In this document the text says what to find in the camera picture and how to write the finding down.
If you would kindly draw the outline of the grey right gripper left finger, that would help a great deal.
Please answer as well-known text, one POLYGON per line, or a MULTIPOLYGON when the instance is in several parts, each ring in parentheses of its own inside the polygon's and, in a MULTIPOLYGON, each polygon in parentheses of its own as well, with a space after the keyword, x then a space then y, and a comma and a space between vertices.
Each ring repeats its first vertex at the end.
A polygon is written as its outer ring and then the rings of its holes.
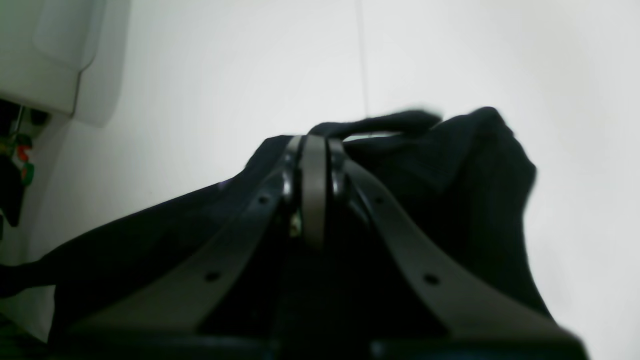
POLYGON ((221 303, 254 255, 283 200, 309 136, 295 136, 274 168, 250 187, 222 229, 162 278, 74 325, 73 337, 191 335, 221 303))

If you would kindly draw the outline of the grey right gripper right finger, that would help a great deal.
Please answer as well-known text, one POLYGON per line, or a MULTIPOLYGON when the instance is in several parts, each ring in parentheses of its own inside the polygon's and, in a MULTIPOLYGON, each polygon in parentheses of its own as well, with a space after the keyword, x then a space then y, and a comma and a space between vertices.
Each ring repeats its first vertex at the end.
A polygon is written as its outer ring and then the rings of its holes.
POLYGON ((375 230, 422 303, 455 343, 492 346, 574 346, 576 339, 550 319, 508 298, 449 258, 419 230, 390 191, 348 159, 342 141, 318 139, 331 154, 334 182, 348 178, 375 230))

